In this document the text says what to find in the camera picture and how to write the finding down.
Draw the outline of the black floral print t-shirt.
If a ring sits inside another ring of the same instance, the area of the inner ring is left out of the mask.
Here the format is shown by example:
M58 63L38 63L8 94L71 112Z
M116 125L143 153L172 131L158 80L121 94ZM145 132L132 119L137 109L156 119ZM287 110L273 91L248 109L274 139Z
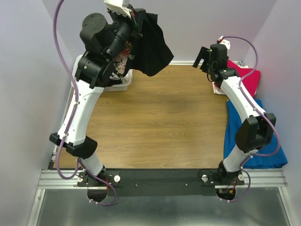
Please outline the black floral print t-shirt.
M121 85L130 70L138 70L152 77L173 60L163 31L158 25L158 15L146 12L142 26L142 38L130 36L120 53L114 57L112 71L106 87Z

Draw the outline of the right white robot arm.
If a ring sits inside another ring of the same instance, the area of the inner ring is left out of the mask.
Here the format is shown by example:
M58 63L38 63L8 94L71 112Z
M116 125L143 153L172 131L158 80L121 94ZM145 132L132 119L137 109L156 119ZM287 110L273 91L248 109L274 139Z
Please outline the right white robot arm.
M213 174L214 185L229 185L238 181L243 165L248 159L271 143L276 117L266 113L253 99L242 83L238 71L228 66L228 49L224 44L201 47L193 64L210 76L234 105L241 126L235 134L235 146L220 162Z

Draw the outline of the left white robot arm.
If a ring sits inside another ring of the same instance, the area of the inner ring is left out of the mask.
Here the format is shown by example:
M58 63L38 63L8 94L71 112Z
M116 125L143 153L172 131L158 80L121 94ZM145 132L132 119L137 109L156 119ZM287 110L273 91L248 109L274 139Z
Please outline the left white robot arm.
M112 24L100 13L92 13L82 22L79 35L86 51L71 76L71 104L61 128L49 137L52 143L78 157L77 163L89 172L88 180L94 186L104 182L104 166L95 154L97 142L86 136L88 122L115 69L114 58L124 50L130 37L142 37L142 20L136 19L134 9L129 9L129 15L111 9L108 13Z

